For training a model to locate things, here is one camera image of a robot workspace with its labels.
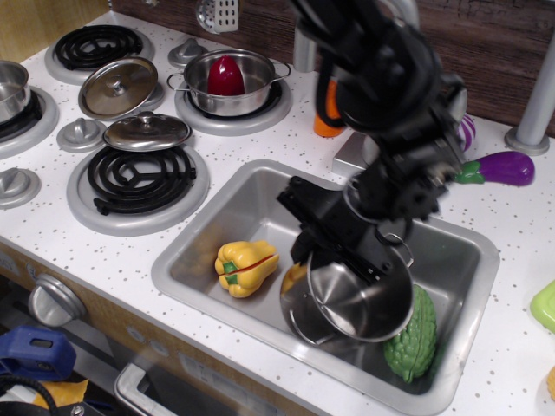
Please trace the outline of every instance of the red toy fruit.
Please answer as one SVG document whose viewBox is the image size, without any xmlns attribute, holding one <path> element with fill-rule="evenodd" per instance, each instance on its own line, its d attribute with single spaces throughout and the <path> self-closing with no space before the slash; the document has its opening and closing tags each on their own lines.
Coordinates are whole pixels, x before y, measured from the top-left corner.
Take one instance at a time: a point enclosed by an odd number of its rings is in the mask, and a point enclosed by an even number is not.
<svg viewBox="0 0 555 416">
<path fill-rule="evenodd" d="M 244 93 L 245 84 L 239 66 L 230 56 L 222 56 L 210 67 L 208 94 L 242 95 Z"/>
</svg>

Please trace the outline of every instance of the yellow object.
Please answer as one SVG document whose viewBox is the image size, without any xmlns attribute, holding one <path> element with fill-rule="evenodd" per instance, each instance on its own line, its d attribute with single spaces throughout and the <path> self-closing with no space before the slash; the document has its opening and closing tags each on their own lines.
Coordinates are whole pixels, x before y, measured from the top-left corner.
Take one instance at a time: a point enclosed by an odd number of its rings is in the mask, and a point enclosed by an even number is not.
<svg viewBox="0 0 555 416">
<path fill-rule="evenodd" d="M 218 250 L 215 267 L 219 283 L 233 297 L 247 297 L 278 267 L 277 249 L 260 240 L 237 241 Z"/>
<path fill-rule="evenodd" d="M 81 403 L 87 391 L 88 380 L 80 383 L 68 383 L 62 381 L 43 381 L 41 383 L 54 399 L 55 405 L 58 407 L 69 406 L 75 403 Z M 48 405 L 40 394 L 37 394 L 33 400 L 33 404 L 48 409 Z"/>
<path fill-rule="evenodd" d="M 281 295 L 285 295 L 289 290 L 295 286 L 295 283 L 306 277 L 308 267 L 306 264 L 301 263 L 293 264 L 287 273 L 285 273 L 284 281 L 281 283 Z"/>
<path fill-rule="evenodd" d="M 555 400 L 555 367 L 547 375 L 547 390 L 549 390 L 552 399 Z"/>
</svg>

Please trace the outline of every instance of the sink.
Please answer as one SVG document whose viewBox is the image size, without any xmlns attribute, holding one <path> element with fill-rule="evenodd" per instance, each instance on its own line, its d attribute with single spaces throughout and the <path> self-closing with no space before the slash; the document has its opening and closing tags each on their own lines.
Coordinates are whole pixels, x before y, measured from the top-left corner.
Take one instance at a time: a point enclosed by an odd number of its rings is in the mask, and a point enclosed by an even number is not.
<svg viewBox="0 0 555 416">
<path fill-rule="evenodd" d="M 438 345 L 428 372 L 406 384 L 389 369 L 379 343 L 353 342 L 352 348 L 327 351 L 305 343 L 289 330 L 279 291 L 292 266 L 289 250 L 299 228 L 276 198 L 294 175 L 340 189 L 338 184 L 271 160 L 242 166 L 156 259 L 154 284 L 164 294 L 398 411 L 413 415 L 441 412 L 451 403 L 462 376 L 499 268 L 498 250 L 479 233 L 439 219 L 415 223 L 406 241 L 415 260 L 410 272 L 434 302 Z M 218 249 L 232 241 L 259 239 L 277 247 L 277 270 L 252 296 L 232 298 L 219 286 L 214 270 Z"/>
</svg>

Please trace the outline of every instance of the metal pole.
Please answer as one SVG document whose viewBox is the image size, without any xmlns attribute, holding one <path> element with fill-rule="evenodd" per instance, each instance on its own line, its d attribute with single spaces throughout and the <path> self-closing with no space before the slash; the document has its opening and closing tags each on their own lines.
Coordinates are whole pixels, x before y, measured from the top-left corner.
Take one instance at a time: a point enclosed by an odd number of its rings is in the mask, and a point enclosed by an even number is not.
<svg viewBox="0 0 555 416">
<path fill-rule="evenodd" d="M 505 143 L 519 152 L 539 156 L 549 150 L 545 130 L 555 111 L 555 34 L 545 54 L 520 125 L 505 136 Z"/>
</svg>

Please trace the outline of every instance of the green bitter melon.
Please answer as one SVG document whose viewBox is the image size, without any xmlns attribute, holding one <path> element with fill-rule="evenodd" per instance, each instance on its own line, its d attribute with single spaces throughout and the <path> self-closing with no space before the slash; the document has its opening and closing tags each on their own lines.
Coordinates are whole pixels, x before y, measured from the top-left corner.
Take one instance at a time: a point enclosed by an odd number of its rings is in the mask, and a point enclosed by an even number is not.
<svg viewBox="0 0 555 416">
<path fill-rule="evenodd" d="M 426 373 L 435 354 L 437 323 L 435 307 L 426 290 L 414 285 L 415 305 L 405 329 L 383 343 L 386 362 L 410 383 Z"/>
</svg>

